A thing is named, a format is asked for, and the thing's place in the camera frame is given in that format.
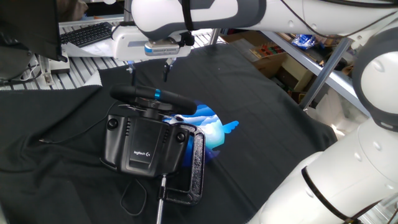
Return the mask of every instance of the black monitor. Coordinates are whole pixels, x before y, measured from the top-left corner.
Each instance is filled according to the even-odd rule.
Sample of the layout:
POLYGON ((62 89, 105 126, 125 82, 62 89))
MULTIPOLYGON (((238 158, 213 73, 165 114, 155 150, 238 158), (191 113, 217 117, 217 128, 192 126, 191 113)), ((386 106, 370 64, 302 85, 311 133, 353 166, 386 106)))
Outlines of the black monitor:
POLYGON ((61 50, 57 0, 0 0, 0 32, 35 54, 67 61, 61 50))

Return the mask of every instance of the robotic arm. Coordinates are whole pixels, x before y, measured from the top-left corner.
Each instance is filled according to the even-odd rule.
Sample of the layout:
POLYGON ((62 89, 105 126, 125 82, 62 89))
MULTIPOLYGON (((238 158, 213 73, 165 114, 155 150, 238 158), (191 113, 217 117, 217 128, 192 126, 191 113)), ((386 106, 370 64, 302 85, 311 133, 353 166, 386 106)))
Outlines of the robotic arm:
POLYGON ((119 60, 190 53, 189 30, 239 27, 339 34, 363 46, 353 85, 372 115, 355 132, 302 161, 249 222, 353 223, 398 192, 398 6, 361 0, 133 0, 134 26, 115 28, 119 60))

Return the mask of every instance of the steering wheel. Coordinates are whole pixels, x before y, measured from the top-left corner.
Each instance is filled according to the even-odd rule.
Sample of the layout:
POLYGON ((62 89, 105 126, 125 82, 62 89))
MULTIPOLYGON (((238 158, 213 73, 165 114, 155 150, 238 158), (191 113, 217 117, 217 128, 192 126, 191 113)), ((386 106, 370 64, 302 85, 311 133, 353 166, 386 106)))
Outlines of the steering wheel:
POLYGON ((197 111, 196 103, 184 96, 148 86, 118 84, 111 87, 112 98, 146 109, 146 116, 160 111, 163 114, 193 115, 197 111))

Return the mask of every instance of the black cloth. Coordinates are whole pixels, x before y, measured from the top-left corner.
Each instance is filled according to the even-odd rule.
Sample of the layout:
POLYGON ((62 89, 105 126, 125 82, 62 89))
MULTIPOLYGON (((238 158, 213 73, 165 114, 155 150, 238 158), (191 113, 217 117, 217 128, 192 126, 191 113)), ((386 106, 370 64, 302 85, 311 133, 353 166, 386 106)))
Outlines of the black cloth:
MULTIPOLYGON (((304 158, 336 141, 276 84, 234 48, 218 44, 179 58, 162 82, 164 60, 135 64, 141 85, 208 105, 223 124, 239 121, 205 166, 203 198, 194 207, 165 204, 163 223, 244 223, 304 158)), ((125 67, 100 71, 103 87, 0 91, 0 202, 11 223, 155 223, 159 179, 139 179, 148 192, 138 217, 120 206, 132 180, 103 167, 105 116, 115 102, 110 86, 130 83, 125 67)), ((111 114, 130 113, 117 107, 111 114)), ((170 186, 186 181, 183 168, 170 186)), ((123 205, 136 213, 142 189, 132 182, 123 205)))

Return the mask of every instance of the white label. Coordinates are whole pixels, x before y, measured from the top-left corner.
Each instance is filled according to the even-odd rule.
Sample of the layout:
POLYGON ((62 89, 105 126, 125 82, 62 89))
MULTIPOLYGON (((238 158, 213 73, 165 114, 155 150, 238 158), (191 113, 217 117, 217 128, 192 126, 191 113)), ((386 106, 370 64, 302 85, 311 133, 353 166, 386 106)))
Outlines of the white label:
POLYGON ((135 155, 137 155, 137 156, 147 156, 147 157, 150 156, 149 152, 134 151, 134 153, 135 153, 135 155))

